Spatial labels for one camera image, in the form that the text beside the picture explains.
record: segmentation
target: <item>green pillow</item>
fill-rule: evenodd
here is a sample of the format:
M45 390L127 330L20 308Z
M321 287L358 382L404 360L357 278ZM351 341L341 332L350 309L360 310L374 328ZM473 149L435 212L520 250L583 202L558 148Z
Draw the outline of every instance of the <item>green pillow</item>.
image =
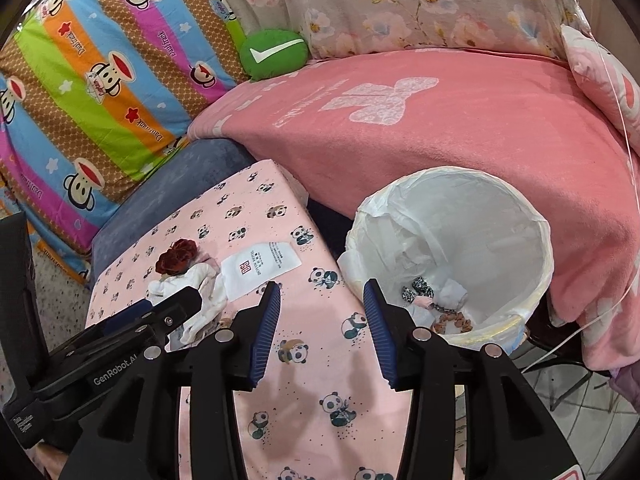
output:
M295 72L308 57L305 40L291 30L261 30L248 36L240 48L240 63L254 81Z

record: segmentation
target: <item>white tag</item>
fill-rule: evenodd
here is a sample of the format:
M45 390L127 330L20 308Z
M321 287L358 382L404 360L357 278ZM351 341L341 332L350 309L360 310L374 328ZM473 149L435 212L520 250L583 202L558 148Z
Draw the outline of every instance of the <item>white tag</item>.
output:
M584 476L582 475L582 469L580 466L574 465L561 475L556 476L554 480L584 480Z
M225 279L228 300L235 301L300 265L302 262L291 244L269 242L232 254L222 261L220 272Z

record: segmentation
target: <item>white laundry basket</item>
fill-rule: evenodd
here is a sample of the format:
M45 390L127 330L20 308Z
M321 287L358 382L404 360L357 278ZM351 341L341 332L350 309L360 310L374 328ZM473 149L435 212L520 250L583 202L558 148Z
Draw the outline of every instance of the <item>white laundry basket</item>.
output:
M523 341L554 270L549 224L522 193L452 166L404 176L366 198L338 264L361 300L376 278L386 300L412 316L420 307L402 299L402 286L447 274L468 291L463 313L474 329L445 339L476 350L493 342L508 353Z

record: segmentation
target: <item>pink pillow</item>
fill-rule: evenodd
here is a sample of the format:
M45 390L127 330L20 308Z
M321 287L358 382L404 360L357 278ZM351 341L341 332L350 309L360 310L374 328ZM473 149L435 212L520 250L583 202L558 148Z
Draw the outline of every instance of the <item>pink pillow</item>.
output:
M612 53L580 31L563 25L562 40L571 72L580 90L624 135L620 118L622 110L629 145L640 154L640 88L636 80Z

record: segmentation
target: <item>pink blanket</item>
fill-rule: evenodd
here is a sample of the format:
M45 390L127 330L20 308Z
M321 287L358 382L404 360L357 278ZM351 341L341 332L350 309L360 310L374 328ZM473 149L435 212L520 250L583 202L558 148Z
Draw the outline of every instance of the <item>pink blanket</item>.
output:
M499 176L551 225L561 319L585 324L632 285L622 306L583 333L587 365L640 358L640 229L626 150L563 65L439 49L322 62L241 84L189 137L234 139L351 218L365 197L417 170Z

